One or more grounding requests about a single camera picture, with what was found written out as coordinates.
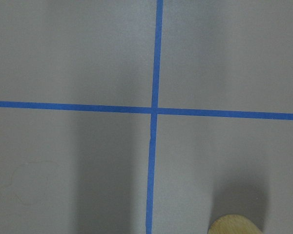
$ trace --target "blue tape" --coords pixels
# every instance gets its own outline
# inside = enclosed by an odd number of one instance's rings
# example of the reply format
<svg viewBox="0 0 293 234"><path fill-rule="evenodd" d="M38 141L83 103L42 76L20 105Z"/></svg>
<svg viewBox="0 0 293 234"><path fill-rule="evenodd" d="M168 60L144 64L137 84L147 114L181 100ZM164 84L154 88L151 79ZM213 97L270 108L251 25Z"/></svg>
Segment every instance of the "blue tape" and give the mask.
<svg viewBox="0 0 293 234"><path fill-rule="evenodd" d="M152 109L150 107L80 105L80 104L18 102L18 101L0 101L0 107L24 108L24 109L45 109L45 110L65 110L65 111L139 113L139 114L151 114L152 113Z"/></svg>
<svg viewBox="0 0 293 234"><path fill-rule="evenodd" d="M174 109L158 108L160 115L179 115L179 116L209 116L209 117L231 117L231 118L261 118L261 119L281 119L293 120L291 113L273 112L249 112L249 111L221 111L221 110L194 110L194 109Z"/></svg>
<svg viewBox="0 0 293 234"><path fill-rule="evenodd" d="M147 193L146 193L146 234L152 234L157 109L158 109L158 93L159 93L160 65L161 65L162 21L163 21L163 0L157 0L156 22L155 22L153 83L152 83L152 104L151 104L153 111L151 114L151 123L150 123L151 136L150 136L150 146L149 146L149 153L148 153Z"/></svg>

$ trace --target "gray floor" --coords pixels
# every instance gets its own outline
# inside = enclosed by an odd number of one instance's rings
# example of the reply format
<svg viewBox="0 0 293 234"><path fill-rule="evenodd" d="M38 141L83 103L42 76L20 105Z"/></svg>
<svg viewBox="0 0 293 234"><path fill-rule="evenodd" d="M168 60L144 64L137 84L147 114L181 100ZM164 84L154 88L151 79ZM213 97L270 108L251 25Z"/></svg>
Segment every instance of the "gray floor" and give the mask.
<svg viewBox="0 0 293 234"><path fill-rule="evenodd" d="M0 100L150 106L156 1L1 1ZM159 106L293 113L293 1L165 0ZM144 234L149 115L0 108L0 234ZM293 121L158 116L154 234L293 233Z"/></svg>

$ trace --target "stain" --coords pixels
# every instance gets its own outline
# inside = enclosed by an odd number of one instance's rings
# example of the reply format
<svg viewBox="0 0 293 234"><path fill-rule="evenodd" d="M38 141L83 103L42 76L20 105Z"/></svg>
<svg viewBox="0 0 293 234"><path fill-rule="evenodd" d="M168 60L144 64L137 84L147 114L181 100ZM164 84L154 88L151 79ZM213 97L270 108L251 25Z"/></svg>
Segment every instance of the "stain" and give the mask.
<svg viewBox="0 0 293 234"><path fill-rule="evenodd" d="M34 205L42 201L50 178L58 164L53 161L27 162L18 166L9 185L0 189L2 195L13 194L23 205Z"/></svg>

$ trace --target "horizontal blue line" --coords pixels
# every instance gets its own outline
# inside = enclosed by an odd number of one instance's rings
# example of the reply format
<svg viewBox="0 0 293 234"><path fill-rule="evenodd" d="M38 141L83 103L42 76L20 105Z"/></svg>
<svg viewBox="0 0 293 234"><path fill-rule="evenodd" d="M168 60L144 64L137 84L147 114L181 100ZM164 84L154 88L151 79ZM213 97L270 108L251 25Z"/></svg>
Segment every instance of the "horizontal blue line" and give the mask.
<svg viewBox="0 0 293 234"><path fill-rule="evenodd" d="M158 108L159 115L179 116L209 116L209 117L231 117L231 118L261 118L261 119L282 119L293 120L293 114L273 112L248 112L248 111L221 111L221 110L195 110Z"/></svg>
<svg viewBox="0 0 293 234"><path fill-rule="evenodd" d="M273 113L273 112L196 110L196 109L81 105L81 104L18 102L18 101L0 101L0 107L22 108L22 109L66 110L66 111L93 111L93 112L116 112L116 113L135 113L135 114L159 114L159 115L177 115L177 116L207 116L207 117L261 118L261 119L293 120L292 113Z"/></svg>
<svg viewBox="0 0 293 234"><path fill-rule="evenodd" d="M65 111L137 113L137 114L151 114L152 113L152 108L150 108L150 107L80 105L80 104L18 102L18 101L0 101L0 107L25 108L25 109L46 109L46 110L65 110Z"/></svg>

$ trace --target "beige round object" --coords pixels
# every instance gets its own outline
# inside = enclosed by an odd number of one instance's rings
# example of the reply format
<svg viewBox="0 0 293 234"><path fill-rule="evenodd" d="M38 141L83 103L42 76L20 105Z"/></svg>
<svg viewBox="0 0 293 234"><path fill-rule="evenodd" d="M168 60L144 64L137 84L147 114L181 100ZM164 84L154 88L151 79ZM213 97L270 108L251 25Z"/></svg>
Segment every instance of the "beige round object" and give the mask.
<svg viewBox="0 0 293 234"><path fill-rule="evenodd" d="M249 219L237 214L228 214L217 219L208 234L262 234Z"/></svg>

